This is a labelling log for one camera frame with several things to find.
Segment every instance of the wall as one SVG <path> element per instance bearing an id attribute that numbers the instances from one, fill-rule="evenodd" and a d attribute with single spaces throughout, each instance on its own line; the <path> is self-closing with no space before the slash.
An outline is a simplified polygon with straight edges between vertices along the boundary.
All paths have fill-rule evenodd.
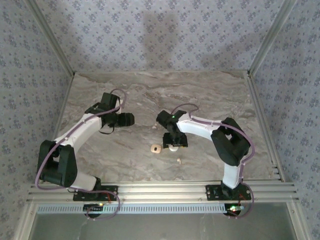
<path id="1" fill-rule="evenodd" d="M 255 79 L 284 171 L 320 239 L 320 2 L 301 0 Z"/>
<path id="2" fill-rule="evenodd" d="M 0 8 L 0 239 L 9 240 L 70 77 L 22 0 Z"/>
<path id="3" fill-rule="evenodd" d="M 75 72 L 249 69 L 282 3 L 36 2 Z"/>

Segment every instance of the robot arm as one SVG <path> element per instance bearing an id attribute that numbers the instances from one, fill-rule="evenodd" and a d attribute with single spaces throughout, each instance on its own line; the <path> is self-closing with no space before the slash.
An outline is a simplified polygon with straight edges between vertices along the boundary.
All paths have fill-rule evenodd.
<path id="1" fill-rule="evenodd" d="M 135 123 L 132 113 L 118 111 L 101 114 L 112 110 L 121 104 L 118 96 L 104 93 L 101 102 L 96 103 L 85 111 L 82 118 L 66 133 L 54 141 L 45 140 L 39 151 L 38 171 L 49 151 L 60 141 L 63 142 L 49 157 L 40 179 L 65 188 L 76 188 L 91 191 L 96 189 L 97 177 L 78 171 L 76 154 L 80 147 L 105 125 L 110 128 L 131 126 Z"/>
<path id="2" fill-rule="evenodd" d="M 213 141 L 219 157 L 224 162 L 224 175 L 221 185 L 230 190 L 235 189 L 239 185 L 240 162 L 248 154 L 250 144 L 238 132 L 214 124 L 226 124 L 242 131 L 235 120 L 227 117 L 224 121 L 212 121 L 189 115 L 181 110 L 177 111 L 174 115 L 162 111 L 158 114 L 156 120 L 169 131 L 163 136 L 163 148 L 170 148 L 171 146 L 187 147 L 186 133 Z"/>

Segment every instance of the blue floral wallpaper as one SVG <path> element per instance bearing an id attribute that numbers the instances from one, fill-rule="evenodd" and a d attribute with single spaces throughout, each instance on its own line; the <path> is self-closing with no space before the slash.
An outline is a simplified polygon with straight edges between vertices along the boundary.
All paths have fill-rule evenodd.
<path id="1" fill-rule="evenodd" d="M 9 240 L 71 78 L 23 0 L 0 8 L 0 239 Z"/>
<path id="2" fill-rule="evenodd" d="M 36 0 L 75 72 L 248 69 L 282 0 Z"/>
<path id="3" fill-rule="evenodd" d="M 301 0 L 260 66 L 260 97 L 284 171 L 320 239 L 320 2 Z"/>

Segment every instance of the gray marble surface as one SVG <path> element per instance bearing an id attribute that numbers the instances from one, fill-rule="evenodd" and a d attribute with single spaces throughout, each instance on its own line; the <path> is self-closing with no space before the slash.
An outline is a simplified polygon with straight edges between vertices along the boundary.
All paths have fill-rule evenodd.
<path id="1" fill-rule="evenodd" d="M 207 139 L 188 134 L 187 148 L 177 152 L 163 149 L 160 154 L 150 151 L 152 144 L 162 144 L 166 132 L 160 125 L 155 127 L 157 114 L 190 102 L 200 107 L 194 115 L 211 120 L 232 117 L 252 138 L 256 154 L 244 169 L 245 179 L 272 178 L 267 147 L 241 72 L 77 73 L 59 134 L 71 128 L 88 107 L 99 102 L 103 92 L 114 88 L 126 91 L 123 112 L 134 114 L 135 125 L 116 128 L 111 135 L 95 133 L 77 153 L 82 172 L 100 177 L 104 182 L 220 180 L 224 163 Z"/>

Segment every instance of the mounting plate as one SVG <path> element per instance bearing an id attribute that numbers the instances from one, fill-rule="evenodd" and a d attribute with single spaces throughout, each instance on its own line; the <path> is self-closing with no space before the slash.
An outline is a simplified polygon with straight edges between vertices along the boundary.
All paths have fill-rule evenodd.
<path id="1" fill-rule="evenodd" d="M 103 191 L 103 190 L 114 192 L 115 194 L 118 195 L 118 186 L 102 185 L 99 188 L 99 191 Z M 75 202 L 84 202 L 84 201 L 108 202 L 109 200 L 111 202 L 117 201 L 115 196 L 113 196 L 112 194 L 109 194 L 108 196 L 108 194 L 106 193 L 87 193 L 87 192 L 78 191 L 73 194 L 73 201 Z"/>
<path id="2" fill-rule="evenodd" d="M 230 197 L 223 194 L 221 185 L 206 185 L 205 186 L 206 199 L 208 201 L 243 201 L 251 200 L 251 194 L 247 186 L 239 184 L 232 190 Z"/>

